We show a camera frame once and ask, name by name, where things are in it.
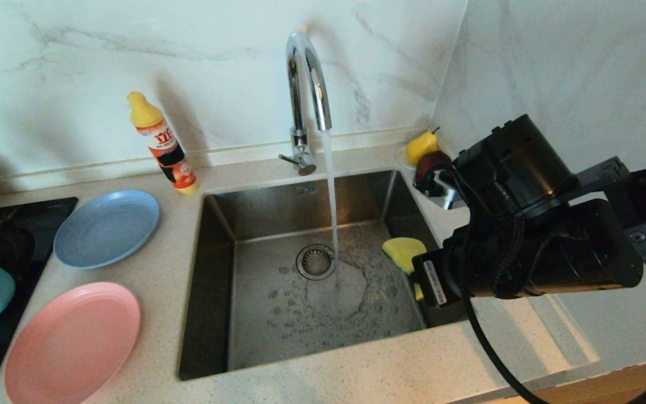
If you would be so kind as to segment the yellow green sponge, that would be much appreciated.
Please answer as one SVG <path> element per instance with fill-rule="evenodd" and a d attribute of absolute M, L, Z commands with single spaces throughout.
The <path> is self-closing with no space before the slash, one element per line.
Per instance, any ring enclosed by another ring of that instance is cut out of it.
<path fill-rule="evenodd" d="M 413 287 L 415 300 L 423 301 L 422 289 L 414 278 L 413 258 L 427 253 L 424 243 L 415 238 L 396 237 L 384 241 L 382 251 L 405 274 L 406 279 Z"/>

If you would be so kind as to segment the chrome gooseneck faucet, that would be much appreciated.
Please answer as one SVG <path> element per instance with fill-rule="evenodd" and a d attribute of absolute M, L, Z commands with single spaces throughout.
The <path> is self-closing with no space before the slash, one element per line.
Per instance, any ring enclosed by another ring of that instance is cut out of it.
<path fill-rule="evenodd" d="M 290 110 L 292 110 L 292 156 L 279 154 L 278 158 L 294 166 L 300 176 L 310 176 L 316 170 L 312 148 L 308 143 L 308 128 L 303 122 L 303 102 L 301 79 L 308 80 L 312 96 L 316 126 L 320 131 L 333 127 L 331 120 L 330 98 L 326 88 L 325 74 L 321 67 L 315 46 L 306 33 L 294 31 L 287 39 L 285 66 L 289 82 Z"/>

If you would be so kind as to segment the pink plastic plate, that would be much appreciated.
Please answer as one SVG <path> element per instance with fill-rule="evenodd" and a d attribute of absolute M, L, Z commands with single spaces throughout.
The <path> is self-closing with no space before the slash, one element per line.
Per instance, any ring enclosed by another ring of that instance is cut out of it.
<path fill-rule="evenodd" d="M 57 296 L 11 347 L 4 371 L 11 404 L 87 404 L 123 368 L 141 322 L 137 297 L 115 282 Z"/>

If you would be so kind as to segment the stainless steel sink basin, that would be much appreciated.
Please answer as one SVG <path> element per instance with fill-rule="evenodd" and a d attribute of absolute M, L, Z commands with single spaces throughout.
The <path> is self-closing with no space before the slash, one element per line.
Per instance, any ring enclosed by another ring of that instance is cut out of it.
<path fill-rule="evenodd" d="M 462 304 L 415 300 L 382 244 L 437 243 L 398 171 L 337 177 L 339 287 L 300 276 L 307 245 L 333 250 L 325 180 L 206 195 L 184 323 L 179 379 L 313 355 L 466 320 Z"/>

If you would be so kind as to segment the dark red apple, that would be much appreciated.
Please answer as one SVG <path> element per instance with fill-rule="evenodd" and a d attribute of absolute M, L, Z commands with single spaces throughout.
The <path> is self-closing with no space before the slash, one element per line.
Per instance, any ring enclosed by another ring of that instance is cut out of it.
<path fill-rule="evenodd" d="M 416 164 L 415 181 L 420 181 L 435 164 L 452 164 L 452 159 L 441 150 L 425 154 Z"/>

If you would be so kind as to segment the black induction cooktop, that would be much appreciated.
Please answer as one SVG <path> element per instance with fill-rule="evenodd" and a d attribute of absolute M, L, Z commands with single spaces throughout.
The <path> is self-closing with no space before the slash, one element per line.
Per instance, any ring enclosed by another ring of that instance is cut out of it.
<path fill-rule="evenodd" d="M 15 280 L 15 294 L 0 313 L 0 366 L 52 254 L 57 230 L 78 199 L 46 200 L 0 208 L 0 268 Z"/>

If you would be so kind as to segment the wooden cabinet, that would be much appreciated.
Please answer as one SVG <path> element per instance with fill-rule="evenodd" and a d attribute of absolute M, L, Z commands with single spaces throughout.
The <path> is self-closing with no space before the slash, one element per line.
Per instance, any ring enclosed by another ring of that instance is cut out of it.
<path fill-rule="evenodd" d="M 540 389 L 535 395 L 551 404 L 646 404 L 646 363 Z"/>

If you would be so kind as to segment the small white saucer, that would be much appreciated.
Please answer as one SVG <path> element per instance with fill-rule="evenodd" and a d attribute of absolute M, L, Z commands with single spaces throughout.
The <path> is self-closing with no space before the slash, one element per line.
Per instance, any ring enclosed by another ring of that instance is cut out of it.
<path fill-rule="evenodd" d="M 395 151 L 395 159 L 397 163 L 406 171 L 408 172 L 415 172 L 416 166 L 415 164 L 410 163 L 407 153 L 406 153 L 406 145 L 402 145 L 397 150 Z"/>

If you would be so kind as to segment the yellow pear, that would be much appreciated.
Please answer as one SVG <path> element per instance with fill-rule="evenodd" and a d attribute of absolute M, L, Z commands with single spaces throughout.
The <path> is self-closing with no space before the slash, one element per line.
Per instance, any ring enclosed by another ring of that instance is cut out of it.
<path fill-rule="evenodd" d="M 428 130 L 411 140 L 405 147 L 406 161 L 413 166 L 430 153 L 439 150 L 438 138 L 435 130 Z"/>

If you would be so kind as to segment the blue plastic plate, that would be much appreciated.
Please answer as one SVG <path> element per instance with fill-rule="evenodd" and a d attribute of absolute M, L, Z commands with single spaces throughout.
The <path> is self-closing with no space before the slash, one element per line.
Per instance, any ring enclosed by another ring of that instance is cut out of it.
<path fill-rule="evenodd" d="M 149 192 L 122 189 L 98 195 L 64 221 L 53 251 L 71 268 L 102 268 L 146 245 L 160 218 L 159 200 Z"/>

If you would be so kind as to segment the yellow-capped orange dish soap bottle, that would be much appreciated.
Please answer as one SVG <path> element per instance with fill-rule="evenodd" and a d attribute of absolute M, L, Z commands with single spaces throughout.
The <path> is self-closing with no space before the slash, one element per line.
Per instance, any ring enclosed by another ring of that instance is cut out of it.
<path fill-rule="evenodd" d="M 164 113 L 139 91 L 128 93 L 127 100 L 130 121 L 165 177 L 180 194 L 193 194 L 199 186 L 197 176 Z"/>

